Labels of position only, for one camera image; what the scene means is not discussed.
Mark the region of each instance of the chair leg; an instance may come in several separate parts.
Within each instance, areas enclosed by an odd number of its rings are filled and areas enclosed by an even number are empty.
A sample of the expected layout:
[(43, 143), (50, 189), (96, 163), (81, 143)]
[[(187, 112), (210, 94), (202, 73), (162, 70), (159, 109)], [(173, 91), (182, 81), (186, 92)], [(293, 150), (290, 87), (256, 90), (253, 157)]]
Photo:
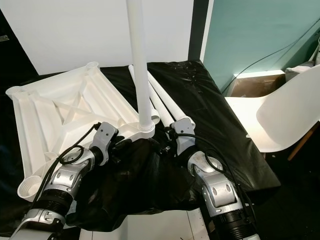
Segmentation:
[(300, 140), (298, 145), (294, 148), (294, 150), (291, 152), (291, 154), (288, 157), (288, 161), (291, 161), (294, 156), (299, 152), (299, 150), (303, 147), (303, 145), (307, 142), (307, 140), (312, 136), (312, 134), (316, 131), (316, 129), (319, 127), (319, 122), (317, 122)]

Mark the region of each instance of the white wall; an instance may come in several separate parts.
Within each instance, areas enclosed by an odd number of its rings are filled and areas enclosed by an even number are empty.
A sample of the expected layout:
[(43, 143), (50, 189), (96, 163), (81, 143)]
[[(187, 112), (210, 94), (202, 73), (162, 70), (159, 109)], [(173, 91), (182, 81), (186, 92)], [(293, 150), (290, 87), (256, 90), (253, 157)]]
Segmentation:
[[(193, 0), (142, 0), (148, 62), (188, 59)], [(37, 72), (132, 63), (126, 0), (0, 0)]]

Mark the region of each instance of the black fabric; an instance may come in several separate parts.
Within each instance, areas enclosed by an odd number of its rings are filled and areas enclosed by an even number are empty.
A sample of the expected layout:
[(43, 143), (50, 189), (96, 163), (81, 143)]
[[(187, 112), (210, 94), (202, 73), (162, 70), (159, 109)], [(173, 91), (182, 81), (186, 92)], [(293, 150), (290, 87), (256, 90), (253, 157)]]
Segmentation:
[[(246, 138), (246, 131), (200, 61), (149, 63), (148, 69), (195, 121), (196, 135), (219, 148), (247, 192), (270, 190), (280, 185), (256, 146)], [(128, 67), (106, 67), (101, 71), (137, 109), (135, 86)], [(157, 124), (153, 139), (166, 145), (161, 123)], [(196, 144), (200, 150), (208, 147), (199, 141)], [(76, 212), (67, 216), (68, 224), (109, 232), (119, 227), (129, 214), (191, 210), (203, 205), (201, 186), (176, 159), (159, 157), (153, 142), (140, 139), (115, 157), (120, 163), (110, 160), (83, 178), (76, 198)]]

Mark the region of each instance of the white chair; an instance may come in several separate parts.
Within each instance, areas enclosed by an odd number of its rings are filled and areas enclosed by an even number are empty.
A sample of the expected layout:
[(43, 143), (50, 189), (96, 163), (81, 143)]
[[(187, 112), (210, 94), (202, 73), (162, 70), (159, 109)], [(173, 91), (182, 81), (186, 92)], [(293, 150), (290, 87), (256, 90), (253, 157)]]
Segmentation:
[(226, 97), (261, 153), (284, 150), (320, 120), (320, 65), (263, 97)]

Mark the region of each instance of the white tube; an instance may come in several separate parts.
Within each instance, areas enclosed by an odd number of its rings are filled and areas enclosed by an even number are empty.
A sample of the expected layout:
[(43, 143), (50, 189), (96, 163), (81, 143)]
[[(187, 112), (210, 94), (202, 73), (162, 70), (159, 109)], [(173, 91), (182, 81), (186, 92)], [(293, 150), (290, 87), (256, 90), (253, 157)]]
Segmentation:
[[(134, 71), (134, 66), (133, 65), (129, 65), (129, 72), (131, 74), (131, 78), (133, 80), (134, 85), (136, 85), (136, 79), (135, 79), (135, 71)], [(160, 122), (160, 117), (159, 117), (159, 112), (155, 109), (154, 105), (152, 104), (151, 100), (149, 100), (150, 102), (150, 110), (151, 110), (151, 120), (153, 121), (154, 124), (158, 124)]]
[[(134, 66), (129, 65), (129, 72), (131, 74), (133, 82), (135, 82), (135, 71), (134, 71)], [(151, 86), (151, 84), (148, 82), (149, 86), (149, 93), (150, 93), (150, 98), (152, 100), (152, 103), (154, 104), (155, 109), (158, 111), (158, 114), (160, 116), (160, 119), (165, 127), (169, 127), (170, 124), (174, 122), (174, 119), (171, 117), (170, 113), (168, 112), (166, 106), (164, 103), (161, 101), (160, 97), (154, 90), (154, 88)]]
[(152, 87), (156, 91), (156, 93), (159, 95), (159, 97), (164, 102), (165, 106), (168, 108), (172, 116), (176, 121), (184, 118), (188, 118), (191, 121), (192, 127), (195, 128), (196, 124), (192, 120), (191, 117), (187, 116), (181, 108), (176, 104), (176, 102), (170, 97), (170, 95), (163, 89), (163, 87), (157, 82), (157, 80), (154, 78), (154, 76), (151, 75), (150, 72), (148, 72), (148, 80), (149, 83), (151, 83)]
[(126, 0), (131, 52), (136, 78), (135, 92), (139, 113), (139, 129), (149, 132), (154, 128), (149, 104), (148, 75), (142, 0)]

